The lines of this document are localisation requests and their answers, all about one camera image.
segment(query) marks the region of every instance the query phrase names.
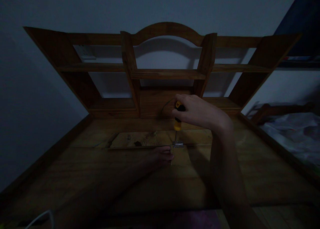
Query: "hand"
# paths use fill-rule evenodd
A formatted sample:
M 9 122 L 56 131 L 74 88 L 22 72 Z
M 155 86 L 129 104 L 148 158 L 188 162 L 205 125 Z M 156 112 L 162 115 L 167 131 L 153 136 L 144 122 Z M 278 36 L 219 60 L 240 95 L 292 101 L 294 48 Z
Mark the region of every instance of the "hand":
M 172 115 L 183 122 L 212 130 L 216 134 L 233 131 L 230 117 L 218 107 L 196 95 L 176 94 L 174 104 L 180 101 L 186 111 L 174 109 Z
M 162 166 L 170 165 L 174 157 L 174 155 L 170 153 L 170 149 L 170 146 L 156 147 L 138 163 L 138 166 L 148 173 Z

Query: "right hand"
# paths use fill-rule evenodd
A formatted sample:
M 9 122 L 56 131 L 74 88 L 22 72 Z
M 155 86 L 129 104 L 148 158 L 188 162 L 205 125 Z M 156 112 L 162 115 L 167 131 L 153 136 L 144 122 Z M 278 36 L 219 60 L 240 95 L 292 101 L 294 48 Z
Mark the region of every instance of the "right hand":
M 176 94 L 174 104 L 177 101 L 185 106 L 186 111 L 174 109 L 172 115 L 181 121 L 210 129 L 218 135 L 233 131 L 230 117 L 197 95 Z

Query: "screwdriver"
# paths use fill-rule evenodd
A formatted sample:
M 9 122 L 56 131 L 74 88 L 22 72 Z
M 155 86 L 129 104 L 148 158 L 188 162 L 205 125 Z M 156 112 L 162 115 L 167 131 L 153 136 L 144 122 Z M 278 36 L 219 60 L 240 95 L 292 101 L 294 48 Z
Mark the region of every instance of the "screwdriver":
M 177 109 L 178 111 L 186 111 L 186 108 L 184 107 L 184 105 L 180 102 L 177 101 L 175 106 L 175 109 Z M 177 132 L 181 131 L 181 120 L 179 120 L 178 118 L 175 117 L 175 121 L 174 121 L 174 130 L 176 131 L 176 136 L 174 138 L 174 142 L 173 142 L 173 147 L 176 147 L 177 144 Z

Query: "yellow screwdriver handle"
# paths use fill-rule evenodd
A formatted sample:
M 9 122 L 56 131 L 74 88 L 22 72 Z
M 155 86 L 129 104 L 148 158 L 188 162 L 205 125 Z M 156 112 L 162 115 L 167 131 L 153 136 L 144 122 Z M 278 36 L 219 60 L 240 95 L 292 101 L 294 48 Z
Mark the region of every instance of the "yellow screwdriver handle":
M 184 107 L 184 105 L 180 101 L 176 102 L 174 108 L 177 109 L 178 111 L 186 111 L 186 108 Z M 181 120 L 179 120 L 178 118 L 175 118 L 173 127 L 174 127 L 175 131 L 180 131 L 181 130 Z

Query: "left hand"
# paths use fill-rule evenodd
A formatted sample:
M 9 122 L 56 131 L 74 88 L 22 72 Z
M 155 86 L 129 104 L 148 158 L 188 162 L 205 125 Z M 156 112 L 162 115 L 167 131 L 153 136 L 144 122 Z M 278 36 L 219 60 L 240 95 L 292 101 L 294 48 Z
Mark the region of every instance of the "left hand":
M 162 166 L 170 165 L 174 155 L 170 153 L 170 146 L 156 147 L 149 155 L 139 162 L 139 166 L 152 172 Z

